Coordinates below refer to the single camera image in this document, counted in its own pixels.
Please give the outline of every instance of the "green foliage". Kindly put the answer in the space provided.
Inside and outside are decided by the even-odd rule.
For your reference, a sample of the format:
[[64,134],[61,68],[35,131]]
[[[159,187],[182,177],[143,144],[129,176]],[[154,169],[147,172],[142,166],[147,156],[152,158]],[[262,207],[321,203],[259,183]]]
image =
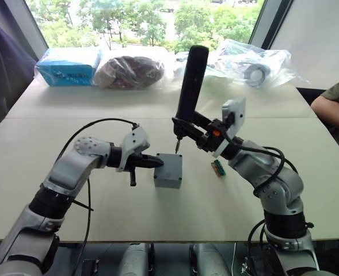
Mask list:
[[89,27],[68,27],[63,19],[44,22],[40,29],[49,47],[87,47],[97,45],[97,36]]
[[37,22],[64,20],[70,25],[71,17],[68,7],[71,1],[67,0],[26,0]]
[[214,50],[218,46],[218,42],[212,37],[209,37],[208,33],[200,32],[196,26],[190,26],[184,30],[182,39],[176,40],[174,44],[174,51],[184,52],[188,51],[192,45],[203,45],[210,50]]
[[214,11],[214,31],[224,39],[248,43],[260,13],[263,0],[254,7],[220,5]]
[[181,2],[174,12],[174,26],[179,37],[187,35],[188,28],[196,27],[201,33],[211,33],[211,7],[209,1]]
[[26,0],[49,47],[97,45],[97,36],[88,26],[73,26],[68,7],[71,1]]
[[174,42],[170,40],[162,40],[158,43],[158,46],[166,48],[168,52],[174,51]]
[[162,7],[163,2],[157,0],[139,2],[137,8],[137,35],[142,37],[142,44],[155,46],[158,42],[164,40],[166,23],[159,12]]
[[[50,47],[97,45],[99,37],[111,42],[163,46],[169,51],[188,51],[193,44],[215,49],[224,39],[249,41],[264,0],[256,5],[211,5],[210,0],[179,3],[173,8],[163,0],[26,0]],[[74,26],[70,5],[79,3],[79,26]],[[177,38],[166,39],[166,22],[174,20]]]

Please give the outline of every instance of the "silver robot arm segment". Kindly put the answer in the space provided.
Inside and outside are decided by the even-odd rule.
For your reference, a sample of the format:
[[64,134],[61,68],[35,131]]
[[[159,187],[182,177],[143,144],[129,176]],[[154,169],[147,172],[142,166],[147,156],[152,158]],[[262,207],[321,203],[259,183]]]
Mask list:
[[129,171],[131,186],[135,186],[132,179],[135,167],[163,165],[159,158],[141,154],[149,146],[148,137],[140,126],[126,135],[120,147],[92,137],[77,139],[73,149],[56,161],[32,202],[24,208],[1,243],[0,276],[45,273],[59,244],[55,232],[91,171],[105,166]]

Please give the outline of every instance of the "dark chair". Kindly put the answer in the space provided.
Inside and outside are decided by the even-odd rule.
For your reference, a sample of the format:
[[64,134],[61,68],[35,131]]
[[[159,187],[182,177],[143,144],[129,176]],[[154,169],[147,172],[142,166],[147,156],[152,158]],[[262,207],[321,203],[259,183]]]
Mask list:
[[31,83],[35,64],[0,28],[0,122]]

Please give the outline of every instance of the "black cable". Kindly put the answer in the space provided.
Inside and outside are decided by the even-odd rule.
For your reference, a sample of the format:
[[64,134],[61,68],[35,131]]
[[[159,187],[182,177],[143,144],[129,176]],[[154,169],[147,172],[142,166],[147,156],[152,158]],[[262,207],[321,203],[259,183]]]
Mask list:
[[251,239],[252,239],[252,236],[254,235],[256,229],[262,225],[263,223],[265,223],[265,220],[261,220],[260,222],[258,222],[253,228],[252,230],[250,231],[250,234],[249,234],[249,237],[247,239],[247,262],[248,262],[248,266],[250,267],[250,270],[251,270],[251,275],[252,276],[257,276],[257,273],[256,273],[256,269],[255,269],[255,264],[254,264],[254,261],[253,259],[251,258]]
[[264,233],[265,233],[265,223],[261,228],[261,232],[260,232],[260,236],[259,236],[259,243],[260,243],[260,249],[262,250],[262,239],[264,237]]
[[279,155],[276,155],[276,154],[273,154],[272,152],[269,152],[267,150],[263,150],[263,149],[258,149],[258,148],[249,148],[249,147],[244,147],[242,145],[239,145],[239,144],[235,144],[228,136],[227,132],[226,131],[223,131],[222,132],[222,135],[225,137],[225,139],[230,143],[232,144],[233,146],[239,148],[240,150],[244,150],[244,151],[251,151],[251,152],[259,152],[259,153],[262,153],[262,154],[267,154],[267,155],[270,155],[270,156],[276,156],[278,158],[280,158],[280,163],[279,163],[279,166],[277,168],[277,170],[267,179],[265,180],[262,184],[260,184],[259,186],[257,186],[254,191],[253,191],[253,194],[254,196],[258,196],[258,191],[261,190],[262,188],[264,188],[265,186],[267,186],[268,184],[270,184],[274,179],[276,179],[279,175],[279,173],[282,171],[283,169],[283,166],[284,166],[284,163],[285,163],[285,157],[284,157],[284,154],[283,152],[280,150],[280,149],[277,149],[277,148],[273,148],[273,147],[264,147],[265,149],[267,150],[273,150],[273,151],[276,151]]
[[91,189],[90,189],[90,178],[87,179],[87,194],[88,194],[88,201],[89,201],[89,211],[87,213],[87,227],[86,227],[86,233],[85,233],[85,238],[83,240],[83,243],[82,243],[82,247],[81,247],[81,250],[79,252],[79,255],[78,255],[78,258],[75,262],[75,266],[72,270],[72,273],[71,273],[71,276],[74,276],[76,274],[76,271],[77,271],[77,268],[78,268],[78,265],[81,261],[81,258],[82,258],[82,254],[85,250],[85,246],[86,246],[86,243],[87,243],[87,237],[89,236],[89,232],[90,232],[90,221],[91,221]]
[[[274,154],[273,152],[271,152],[270,154],[271,156],[277,157],[280,159],[280,156],[278,154]],[[298,171],[296,169],[296,167],[292,164],[291,161],[289,161],[287,158],[284,158],[284,161],[291,167],[291,169],[298,174]]]
[[[62,155],[64,154],[64,152],[66,151],[67,147],[70,145],[70,143],[73,141],[73,139],[79,134],[81,133],[84,129],[86,128],[89,128],[90,126],[94,125],[94,124],[97,124],[98,122],[104,122],[104,121],[120,121],[120,122],[126,122],[128,124],[131,124],[133,126],[133,128],[137,128],[138,127],[138,124],[135,123],[135,122],[132,122],[132,121],[128,121],[128,120],[125,120],[125,119],[120,119],[120,118],[104,118],[104,119],[100,119],[100,120],[96,120],[96,121],[92,121],[90,123],[88,123],[87,125],[84,125],[82,128],[80,128],[79,130],[77,130],[67,141],[67,143],[63,146],[62,150],[60,151],[58,157],[56,158],[55,162],[57,162],[61,157]],[[85,250],[85,247],[86,247],[86,243],[87,243],[87,238],[89,237],[89,232],[90,232],[90,220],[91,220],[91,185],[90,185],[90,178],[87,179],[87,195],[88,195],[88,213],[87,213],[87,228],[86,228],[86,233],[85,233],[85,238],[83,240],[83,243],[82,243],[82,247],[81,247],[81,250],[79,252],[79,255],[77,257],[77,260],[75,262],[75,265],[74,265],[74,268],[72,270],[72,273],[71,273],[71,276],[74,276],[76,274],[76,271],[77,271],[77,268],[78,268],[78,265],[81,261],[81,257],[82,257],[82,254]]]
[[64,145],[64,147],[62,148],[62,150],[60,151],[58,157],[56,158],[55,162],[57,162],[57,160],[59,158],[62,157],[62,155],[64,154],[64,152],[66,151],[68,145],[72,142],[73,139],[75,139],[75,137],[80,133],[82,132],[84,129],[86,128],[89,128],[90,126],[94,125],[94,124],[97,124],[98,122],[104,122],[104,121],[120,121],[120,122],[126,122],[128,124],[131,124],[134,128],[137,128],[138,127],[138,124],[135,123],[135,122],[131,122],[131,121],[128,121],[128,120],[125,120],[125,119],[119,119],[119,118],[105,118],[105,119],[100,119],[100,120],[96,120],[96,121],[93,121],[93,122],[90,122],[88,123],[87,125],[84,125],[82,128],[80,128],[79,130],[77,130],[70,138],[69,140],[67,141],[67,143]]

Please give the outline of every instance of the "metal cylinder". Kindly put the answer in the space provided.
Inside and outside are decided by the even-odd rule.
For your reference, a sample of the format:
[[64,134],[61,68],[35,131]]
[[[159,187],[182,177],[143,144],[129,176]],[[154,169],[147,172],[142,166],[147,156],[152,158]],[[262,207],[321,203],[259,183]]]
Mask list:
[[130,245],[123,254],[117,276],[148,276],[149,244]]
[[0,265],[0,276],[42,276],[36,264],[23,260],[11,260]]
[[199,243],[194,249],[198,276],[231,276],[226,262],[213,244]]

